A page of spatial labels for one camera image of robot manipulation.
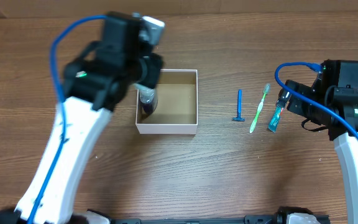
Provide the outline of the clear pump bottle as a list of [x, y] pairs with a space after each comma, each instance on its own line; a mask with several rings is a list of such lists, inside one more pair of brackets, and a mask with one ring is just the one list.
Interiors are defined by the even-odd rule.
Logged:
[[158, 104], [157, 91], [141, 84], [135, 84], [135, 88], [139, 91], [139, 100], [143, 111], [147, 115], [151, 115]]

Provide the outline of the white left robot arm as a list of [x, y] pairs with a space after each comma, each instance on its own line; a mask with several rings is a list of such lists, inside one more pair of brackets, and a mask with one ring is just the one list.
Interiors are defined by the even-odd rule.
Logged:
[[0, 210], [0, 223], [110, 223], [107, 215], [74, 212], [78, 185], [90, 154], [128, 88], [155, 88], [163, 59], [85, 50], [63, 72], [63, 99], [45, 152], [29, 188], [14, 208]]

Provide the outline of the blue disposable razor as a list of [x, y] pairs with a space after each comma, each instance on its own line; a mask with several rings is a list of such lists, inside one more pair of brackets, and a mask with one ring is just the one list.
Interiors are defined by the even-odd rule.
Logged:
[[245, 119], [241, 117], [242, 112], [242, 90], [239, 89], [237, 92], [237, 111], [236, 111], [236, 117], [233, 117], [233, 121], [240, 121], [244, 122]]

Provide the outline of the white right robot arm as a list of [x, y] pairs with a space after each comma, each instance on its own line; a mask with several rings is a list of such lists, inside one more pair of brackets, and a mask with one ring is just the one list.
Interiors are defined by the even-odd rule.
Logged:
[[321, 80], [285, 85], [279, 100], [288, 111], [328, 130], [342, 169], [347, 219], [358, 223], [358, 87]]

